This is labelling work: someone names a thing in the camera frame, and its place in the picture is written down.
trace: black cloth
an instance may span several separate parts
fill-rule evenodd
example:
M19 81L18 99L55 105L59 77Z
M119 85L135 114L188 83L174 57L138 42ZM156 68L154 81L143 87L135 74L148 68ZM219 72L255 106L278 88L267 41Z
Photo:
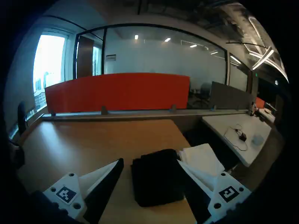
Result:
M173 149L163 149L134 159L131 165L136 202L141 207L163 205L184 199L175 166L179 159Z

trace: red privacy screen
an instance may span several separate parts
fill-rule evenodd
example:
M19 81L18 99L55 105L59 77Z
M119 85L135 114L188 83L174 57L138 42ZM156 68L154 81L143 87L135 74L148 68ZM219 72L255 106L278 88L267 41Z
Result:
M50 113L107 110L185 109L190 78L159 73L90 76L45 89Z

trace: desk surface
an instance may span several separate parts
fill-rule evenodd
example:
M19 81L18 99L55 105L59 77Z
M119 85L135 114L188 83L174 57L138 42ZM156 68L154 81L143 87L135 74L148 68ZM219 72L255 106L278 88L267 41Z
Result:
M132 159L161 149L190 147L171 120L43 121L23 147L26 164L18 175L29 193L46 190L67 172L80 176L123 158L124 169L99 223L195 223L187 200L150 208L134 200Z
M220 116L205 116L203 121L218 135L221 139L234 151L234 153L239 157L241 162L249 167L251 163L255 160L261 149L263 148L265 141L267 140L271 127L265 122L261 122L259 118L254 116L249 116L247 114L234 114L234 115L220 115ZM237 133L231 129L240 128L238 125L242 126L242 131L246 134L247 140L247 151L241 151L232 144L238 146L242 150L246 150L246 145L243 141L238 138ZM264 141L261 145L257 146L252 143L253 135L260 134Z

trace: ceiling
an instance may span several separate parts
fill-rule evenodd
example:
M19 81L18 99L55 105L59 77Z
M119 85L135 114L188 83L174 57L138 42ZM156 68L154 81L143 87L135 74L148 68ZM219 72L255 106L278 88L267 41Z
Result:
M269 60L282 71L266 61L259 70L273 77L282 77L283 64L270 36L255 17L240 3L232 0L114 0L113 6L121 5L124 11L134 9L136 14L152 13L164 15L196 24L225 40L227 45L244 48L249 64L253 66L259 58L250 55L255 52L263 55L272 47L274 53Z

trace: white cloth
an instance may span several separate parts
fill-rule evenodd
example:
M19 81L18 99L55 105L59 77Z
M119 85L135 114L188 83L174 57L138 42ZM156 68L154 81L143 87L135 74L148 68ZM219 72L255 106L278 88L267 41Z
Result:
M189 166L212 176L217 176L224 171L224 166L217 159L209 144L184 148L179 155L181 160Z

